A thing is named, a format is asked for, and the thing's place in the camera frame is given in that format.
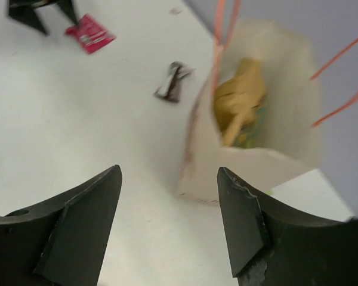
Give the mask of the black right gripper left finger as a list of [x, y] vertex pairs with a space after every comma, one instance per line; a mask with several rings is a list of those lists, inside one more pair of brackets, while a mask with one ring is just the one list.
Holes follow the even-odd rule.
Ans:
[[0, 285], [97, 285], [121, 168], [0, 216]]

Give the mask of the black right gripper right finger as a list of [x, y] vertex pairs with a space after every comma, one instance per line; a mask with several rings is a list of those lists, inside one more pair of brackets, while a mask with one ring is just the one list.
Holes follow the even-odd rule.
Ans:
[[239, 285], [358, 285], [358, 218], [338, 222], [302, 212], [225, 167], [217, 184]]

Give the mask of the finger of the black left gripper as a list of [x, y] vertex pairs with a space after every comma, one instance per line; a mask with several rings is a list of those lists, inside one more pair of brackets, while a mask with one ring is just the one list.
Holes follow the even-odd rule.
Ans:
[[8, 1], [8, 16], [9, 18], [33, 28], [44, 35], [48, 34], [44, 24], [39, 18], [36, 10], [39, 7], [48, 5], [48, 1], [21, 1], [9, 0]]
[[74, 2], [72, 0], [56, 0], [56, 5], [72, 23], [78, 22]]

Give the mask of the red candy packet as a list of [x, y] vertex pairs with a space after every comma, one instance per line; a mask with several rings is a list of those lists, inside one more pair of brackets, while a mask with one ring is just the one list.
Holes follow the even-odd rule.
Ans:
[[95, 53], [116, 39], [116, 35], [89, 14], [85, 14], [79, 20], [79, 27], [71, 26], [67, 28], [65, 35], [74, 37], [87, 54]]

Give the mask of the white paper bag orange handles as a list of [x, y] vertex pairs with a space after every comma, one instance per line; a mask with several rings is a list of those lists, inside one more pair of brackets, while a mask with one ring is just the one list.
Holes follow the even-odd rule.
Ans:
[[[226, 167], [256, 189], [341, 220], [358, 213], [358, 1], [240, 1], [189, 116], [177, 195], [219, 204]], [[267, 112], [253, 148], [225, 147], [214, 93], [242, 58], [261, 61]]]

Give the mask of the brown kettle chips bag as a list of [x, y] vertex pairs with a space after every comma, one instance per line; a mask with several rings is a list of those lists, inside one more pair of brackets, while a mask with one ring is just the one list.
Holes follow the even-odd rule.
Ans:
[[256, 109], [266, 102], [261, 61], [242, 58], [234, 76], [214, 93], [213, 111], [225, 147], [233, 147], [240, 132], [247, 133], [256, 119]]

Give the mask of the light green snack packet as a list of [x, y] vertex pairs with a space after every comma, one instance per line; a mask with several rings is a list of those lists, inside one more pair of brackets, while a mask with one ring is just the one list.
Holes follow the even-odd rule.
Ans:
[[265, 116], [267, 112], [267, 104], [260, 105], [255, 112], [256, 119], [253, 123], [250, 124], [247, 131], [247, 138], [245, 141], [245, 148], [253, 148], [255, 145], [255, 140], [261, 130]]

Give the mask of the brown chocolate bar wrapper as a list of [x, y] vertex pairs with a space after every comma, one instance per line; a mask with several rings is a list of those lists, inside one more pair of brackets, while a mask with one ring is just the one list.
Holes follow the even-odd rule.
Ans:
[[157, 88], [154, 96], [164, 101], [178, 103], [180, 101], [181, 82], [194, 71], [194, 68], [180, 61], [172, 62], [168, 67], [163, 83]]

